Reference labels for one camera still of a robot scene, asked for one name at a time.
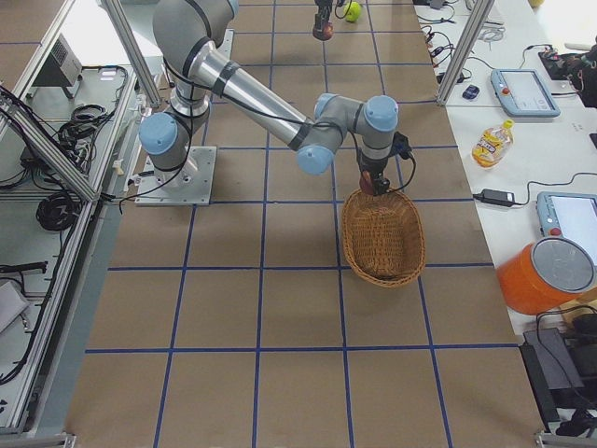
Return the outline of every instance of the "plastic bottle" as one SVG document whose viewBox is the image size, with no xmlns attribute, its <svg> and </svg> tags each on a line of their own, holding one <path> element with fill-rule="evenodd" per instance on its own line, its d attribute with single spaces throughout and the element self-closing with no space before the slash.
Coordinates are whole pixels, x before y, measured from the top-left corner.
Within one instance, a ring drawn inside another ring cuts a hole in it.
<svg viewBox="0 0 597 448">
<path fill-rule="evenodd" d="M 507 119 L 501 126 L 486 129 L 473 147 L 473 159 L 483 168 L 490 168 L 504 158 L 514 143 L 511 128 L 514 121 Z"/>
</svg>

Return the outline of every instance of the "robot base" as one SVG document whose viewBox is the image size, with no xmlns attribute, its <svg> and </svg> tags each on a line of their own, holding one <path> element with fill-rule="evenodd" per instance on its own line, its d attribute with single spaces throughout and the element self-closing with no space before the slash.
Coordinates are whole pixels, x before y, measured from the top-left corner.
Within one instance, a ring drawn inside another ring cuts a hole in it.
<svg viewBox="0 0 597 448">
<path fill-rule="evenodd" d="M 137 205 L 209 205 L 214 180 L 216 147 L 191 147 L 188 156 L 199 167 L 199 172 L 180 189 L 160 188 L 146 196 L 135 198 Z M 146 160 L 144 171 L 153 170 L 150 158 Z M 139 194 L 144 194 L 158 186 L 155 176 L 142 177 Z"/>
</svg>

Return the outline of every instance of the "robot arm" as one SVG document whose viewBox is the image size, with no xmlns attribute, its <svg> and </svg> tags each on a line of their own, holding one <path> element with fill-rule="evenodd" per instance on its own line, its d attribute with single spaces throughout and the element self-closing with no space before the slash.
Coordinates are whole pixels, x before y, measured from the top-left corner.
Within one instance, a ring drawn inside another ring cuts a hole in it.
<svg viewBox="0 0 597 448">
<path fill-rule="evenodd" d="M 212 91 L 297 151 L 299 167 L 312 175 L 333 162 L 347 133 L 362 135 L 357 153 L 361 188 L 385 193 L 389 182 L 383 169 L 396 154 L 396 102 L 388 96 L 360 102 L 325 93 L 314 120 L 305 117 L 216 49 L 237 12 L 237 0 L 161 0 L 157 6 L 154 34 L 177 81 L 169 109 L 144 120 L 140 138 L 162 181 L 181 169 L 184 179 L 197 169 L 182 166 L 188 131 L 196 132 L 207 120 Z"/>
</svg>

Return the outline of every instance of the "blue joint cap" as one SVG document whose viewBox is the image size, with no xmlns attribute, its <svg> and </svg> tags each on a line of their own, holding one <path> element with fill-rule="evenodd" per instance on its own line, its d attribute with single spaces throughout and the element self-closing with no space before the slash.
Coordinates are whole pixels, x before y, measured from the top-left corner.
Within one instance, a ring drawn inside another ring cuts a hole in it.
<svg viewBox="0 0 597 448">
<path fill-rule="evenodd" d="M 152 156 L 159 156 L 170 149 L 177 136 L 176 120 L 163 112 L 147 117 L 139 126 L 139 140 Z"/>
<path fill-rule="evenodd" d="M 389 133 L 398 125 L 398 104 L 389 96 L 374 96 L 365 103 L 365 120 L 376 131 Z"/>
<path fill-rule="evenodd" d="M 230 7 L 232 8 L 232 13 L 234 14 L 234 17 L 238 16 L 239 0 L 228 0 L 228 3 L 230 3 Z"/>
<path fill-rule="evenodd" d="M 330 100 L 335 96 L 338 95 L 335 93 L 322 93 L 321 95 L 319 95 L 319 98 L 317 98 L 317 103 L 315 103 L 315 119 L 319 119 L 319 117 L 321 117 L 321 114 L 326 108 L 327 103 L 329 103 Z"/>
<path fill-rule="evenodd" d="M 309 175 L 322 175 L 334 161 L 334 153 L 326 147 L 307 145 L 297 151 L 297 163 Z"/>
</svg>

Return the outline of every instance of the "orange cylinder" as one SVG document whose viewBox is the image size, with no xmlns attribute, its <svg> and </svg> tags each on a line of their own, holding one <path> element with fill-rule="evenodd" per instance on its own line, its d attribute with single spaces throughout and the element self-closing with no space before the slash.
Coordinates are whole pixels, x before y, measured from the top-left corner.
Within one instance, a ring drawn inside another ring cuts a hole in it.
<svg viewBox="0 0 597 448">
<path fill-rule="evenodd" d="M 571 301 L 593 282 L 589 255 L 564 238 L 527 245 L 497 269 L 506 304 L 524 315 L 538 315 Z"/>
</svg>

